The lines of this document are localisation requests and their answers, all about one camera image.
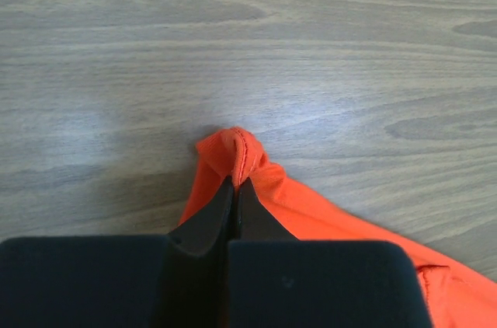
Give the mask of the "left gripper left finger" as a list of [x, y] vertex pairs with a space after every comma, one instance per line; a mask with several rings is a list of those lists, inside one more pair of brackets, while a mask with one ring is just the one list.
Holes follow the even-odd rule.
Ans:
[[215, 253], [229, 232], [234, 192], [227, 177], [207, 204], [169, 233], [171, 244], [191, 258]]

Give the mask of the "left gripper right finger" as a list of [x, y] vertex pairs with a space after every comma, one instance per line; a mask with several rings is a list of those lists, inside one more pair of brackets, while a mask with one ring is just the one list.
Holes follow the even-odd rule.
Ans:
[[255, 187], [247, 179], [238, 191], [235, 238], [243, 241], [293, 241], [292, 235], [261, 203]]

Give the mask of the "orange t-shirt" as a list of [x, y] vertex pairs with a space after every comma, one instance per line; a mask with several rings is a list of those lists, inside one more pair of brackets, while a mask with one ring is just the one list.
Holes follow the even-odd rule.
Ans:
[[231, 177], [236, 190], [251, 180], [262, 205], [298, 239], [386, 240], [400, 246], [415, 265], [436, 327], [494, 327], [496, 283], [422, 244], [360, 219], [287, 176], [269, 160], [262, 144], [240, 127], [222, 129], [196, 145], [198, 164], [186, 222]]

